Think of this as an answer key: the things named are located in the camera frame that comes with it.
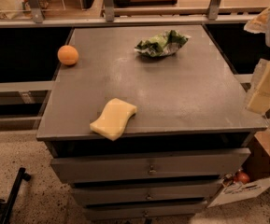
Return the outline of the orange fruit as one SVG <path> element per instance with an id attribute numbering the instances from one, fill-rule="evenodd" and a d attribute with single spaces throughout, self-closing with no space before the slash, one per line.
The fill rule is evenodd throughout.
<path id="1" fill-rule="evenodd" d="M 78 51 L 70 45 L 64 45 L 59 48 L 57 57 L 64 65 L 74 65 L 78 61 Z"/>

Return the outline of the yellow sponge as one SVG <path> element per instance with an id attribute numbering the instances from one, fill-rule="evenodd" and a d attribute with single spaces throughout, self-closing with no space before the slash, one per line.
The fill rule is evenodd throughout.
<path id="1" fill-rule="evenodd" d="M 135 105 L 114 98 L 105 105 L 99 118 L 90 124 L 90 129 L 111 141 L 115 141 L 122 136 L 129 118 L 136 111 Z"/>

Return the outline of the grey drawer cabinet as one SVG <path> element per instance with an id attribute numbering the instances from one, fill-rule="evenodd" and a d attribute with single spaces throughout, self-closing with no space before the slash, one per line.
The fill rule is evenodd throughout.
<path id="1" fill-rule="evenodd" d="M 50 93 L 37 137 L 58 158 L 249 148 L 265 120 L 244 106 L 245 91 L 203 27 L 187 25 L 191 38 L 176 54 L 151 59 L 135 45 L 159 27 L 77 28 L 70 42 L 78 50 L 74 67 L 62 67 Z M 90 124 L 118 98 L 137 107 L 120 138 L 111 141 Z M 178 181 L 219 180 L 201 175 L 86 183 L 72 189 Z M 210 202 L 207 198 L 113 203 Z"/>

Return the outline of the green crumpled chip bag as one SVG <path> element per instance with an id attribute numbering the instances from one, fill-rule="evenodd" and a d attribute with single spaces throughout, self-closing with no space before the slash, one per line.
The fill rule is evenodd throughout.
<path id="1" fill-rule="evenodd" d="M 135 51 L 150 58 L 166 57 L 178 52 L 190 39 L 176 30 L 164 31 L 146 40 L 141 40 Z"/>

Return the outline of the cardboard box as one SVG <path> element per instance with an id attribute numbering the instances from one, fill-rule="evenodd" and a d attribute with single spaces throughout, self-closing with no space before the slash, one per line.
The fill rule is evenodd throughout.
<path id="1" fill-rule="evenodd" d="M 249 150 L 251 154 L 242 165 L 242 173 L 249 177 L 249 182 L 236 181 L 221 188 L 209 207 L 255 198 L 270 188 L 270 132 L 257 132 Z"/>

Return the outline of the top grey drawer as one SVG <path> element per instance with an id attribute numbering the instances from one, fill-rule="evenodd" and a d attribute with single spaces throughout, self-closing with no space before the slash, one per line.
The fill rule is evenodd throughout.
<path id="1" fill-rule="evenodd" d="M 248 148 L 140 153 L 53 159 L 64 183 L 86 183 L 235 173 L 249 157 Z"/>

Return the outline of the grey drawer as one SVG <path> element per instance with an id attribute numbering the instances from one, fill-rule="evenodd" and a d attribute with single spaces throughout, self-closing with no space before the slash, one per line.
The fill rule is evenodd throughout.
<path id="1" fill-rule="evenodd" d="M 89 220 L 190 215 L 201 212 L 207 201 L 125 204 L 85 209 Z"/>
<path id="2" fill-rule="evenodd" d="M 53 159 L 64 183 L 86 183 L 235 173 L 249 157 L 248 148 L 140 153 Z"/>
<path id="3" fill-rule="evenodd" d="M 178 181 L 72 189 L 72 196 L 78 204 L 87 206 L 207 198 L 219 188 L 219 180 Z"/>

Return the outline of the red onion in box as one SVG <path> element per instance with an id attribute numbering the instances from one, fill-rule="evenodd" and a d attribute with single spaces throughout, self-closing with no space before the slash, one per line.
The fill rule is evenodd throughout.
<path id="1" fill-rule="evenodd" d="M 237 171 L 235 176 L 236 176 L 236 180 L 243 184 L 247 184 L 250 181 L 249 176 L 241 170 Z"/>

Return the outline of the middle grey drawer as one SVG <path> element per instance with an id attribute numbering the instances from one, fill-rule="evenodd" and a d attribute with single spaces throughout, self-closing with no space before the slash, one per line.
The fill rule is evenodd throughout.
<path id="1" fill-rule="evenodd" d="M 72 189 L 72 196 L 78 204 L 87 206 L 207 198 L 219 188 L 219 180 L 178 181 Z"/>

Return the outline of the bottom grey drawer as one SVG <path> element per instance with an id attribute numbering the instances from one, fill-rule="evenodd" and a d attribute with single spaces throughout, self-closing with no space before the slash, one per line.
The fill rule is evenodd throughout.
<path id="1" fill-rule="evenodd" d="M 190 215 L 201 212 L 207 201 L 125 204 L 85 209 L 89 220 Z"/>

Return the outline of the black stand leg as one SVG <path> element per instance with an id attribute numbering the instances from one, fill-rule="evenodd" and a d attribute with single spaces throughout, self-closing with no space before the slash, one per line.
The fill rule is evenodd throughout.
<path id="1" fill-rule="evenodd" d="M 31 176 L 26 173 L 26 169 L 21 167 L 16 175 L 11 192 L 8 196 L 6 207 L 4 208 L 4 211 L 0 218 L 0 224 L 9 224 L 10 215 L 11 215 L 13 206 L 16 202 L 16 198 L 20 190 L 21 182 L 29 181 L 30 179 L 31 179 Z"/>

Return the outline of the metal railing frame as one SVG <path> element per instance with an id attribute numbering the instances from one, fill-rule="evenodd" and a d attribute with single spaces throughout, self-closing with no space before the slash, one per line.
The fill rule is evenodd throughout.
<path id="1" fill-rule="evenodd" d="M 208 23 L 247 21 L 270 7 L 270 0 L 0 0 L 2 27 L 111 26 L 119 23 Z"/>

